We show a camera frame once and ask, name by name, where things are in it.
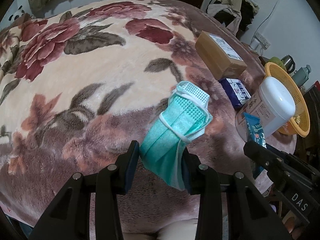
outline fleece blanket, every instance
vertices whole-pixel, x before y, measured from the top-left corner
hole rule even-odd
[[[202,30],[221,36],[242,57],[248,68],[241,80],[253,93],[264,77],[257,60],[216,20],[183,2],[105,0],[8,30],[0,46],[4,212],[34,226],[73,173],[98,172],[131,140],[142,143],[182,80],[210,95],[213,116],[190,153],[218,172],[252,178],[236,112],[195,50]],[[294,151],[293,136],[275,133],[267,142]],[[255,184],[262,192],[270,180],[263,173]],[[118,203],[124,232],[153,233],[197,218],[199,196],[168,187],[139,162],[132,189]],[[94,196],[90,212],[94,237]]]

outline dark blue package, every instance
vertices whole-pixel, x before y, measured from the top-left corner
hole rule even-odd
[[[251,97],[239,79],[223,78],[219,80],[233,108],[240,109]]]
[[[254,141],[266,148],[266,139],[264,138],[263,128],[260,124],[260,118],[246,112],[244,112],[244,118],[247,123],[247,141]],[[254,179],[256,179],[264,170],[263,167],[257,166],[252,160],[251,169]]]

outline face mask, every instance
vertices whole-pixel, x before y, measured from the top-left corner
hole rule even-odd
[[[184,190],[181,173],[182,153],[187,144],[204,134],[212,120],[209,95],[189,81],[180,82],[168,99],[168,107],[159,115],[140,146],[146,169],[169,186]]]

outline brown box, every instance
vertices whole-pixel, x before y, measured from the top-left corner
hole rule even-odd
[[[216,80],[239,78],[246,63],[221,37],[202,31],[196,50]]]

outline orange basket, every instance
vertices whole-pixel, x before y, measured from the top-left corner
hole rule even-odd
[[[265,65],[265,71],[267,77],[274,77],[279,80],[286,89],[290,92],[294,103],[296,105],[296,112],[290,120],[278,129],[283,134],[299,134],[302,137],[306,137],[310,130],[310,117],[306,102],[304,98],[289,74],[284,71],[277,64],[268,62]]]

